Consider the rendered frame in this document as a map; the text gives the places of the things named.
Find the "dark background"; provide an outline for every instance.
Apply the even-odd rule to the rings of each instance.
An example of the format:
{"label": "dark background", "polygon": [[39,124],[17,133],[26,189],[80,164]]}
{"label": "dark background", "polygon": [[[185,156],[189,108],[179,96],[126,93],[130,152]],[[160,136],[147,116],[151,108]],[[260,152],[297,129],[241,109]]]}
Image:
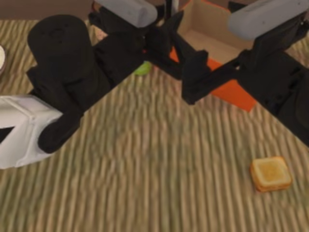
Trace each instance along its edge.
{"label": "dark background", "polygon": [[[148,0],[160,4],[164,0]],[[189,0],[180,0],[184,5]],[[227,6],[228,0],[211,0],[213,3]],[[56,14],[75,15],[86,19],[92,0],[0,0],[0,19],[42,19]]]}

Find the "green object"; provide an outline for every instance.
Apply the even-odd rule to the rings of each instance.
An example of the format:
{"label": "green object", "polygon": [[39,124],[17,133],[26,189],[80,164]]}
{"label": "green object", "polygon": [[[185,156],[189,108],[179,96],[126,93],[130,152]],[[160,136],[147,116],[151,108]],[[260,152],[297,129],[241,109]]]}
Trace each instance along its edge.
{"label": "green object", "polygon": [[134,71],[135,75],[147,75],[151,71],[151,63],[148,61],[145,61],[138,69]]}

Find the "sponge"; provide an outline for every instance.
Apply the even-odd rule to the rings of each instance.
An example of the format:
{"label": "sponge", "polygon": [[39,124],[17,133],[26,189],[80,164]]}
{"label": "sponge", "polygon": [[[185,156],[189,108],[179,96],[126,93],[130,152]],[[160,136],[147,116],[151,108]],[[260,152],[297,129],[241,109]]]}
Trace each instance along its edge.
{"label": "sponge", "polygon": [[284,158],[279,156],[255,159],[251,163],[250,172],[260,192],[287,189],[293,181]]}

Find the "white plate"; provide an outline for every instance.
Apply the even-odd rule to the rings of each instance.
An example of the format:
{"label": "white plate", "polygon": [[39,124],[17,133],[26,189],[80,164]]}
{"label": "white plate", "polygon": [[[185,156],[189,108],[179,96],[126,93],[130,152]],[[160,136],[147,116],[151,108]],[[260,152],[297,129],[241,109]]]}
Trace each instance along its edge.
{"label": "white plate", "polygon": [[5,60],[5,51],[4,48],[0,45],[0,71],[4,68]]}

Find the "open cardboard box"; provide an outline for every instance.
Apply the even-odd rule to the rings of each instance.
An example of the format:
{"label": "open cardboard box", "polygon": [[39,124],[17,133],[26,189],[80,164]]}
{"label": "open cardboard box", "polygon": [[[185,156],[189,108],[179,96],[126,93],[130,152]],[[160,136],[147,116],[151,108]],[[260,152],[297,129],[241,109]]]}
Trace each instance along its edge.
{"label": "open cardboard box", "polygon": [[[184,17],[179,28],[182,35],[196,50],[209,53],[208,65],[216,69],[243,49],[250,49],[253,42],[241,40],[227,28],[230,12],[206,0],[191,0],[184,6]],[[175,51],[171,54],[177,59]],[[256,101],[232,80],[212,92],[213,95],[243,110],[250,111]]]}

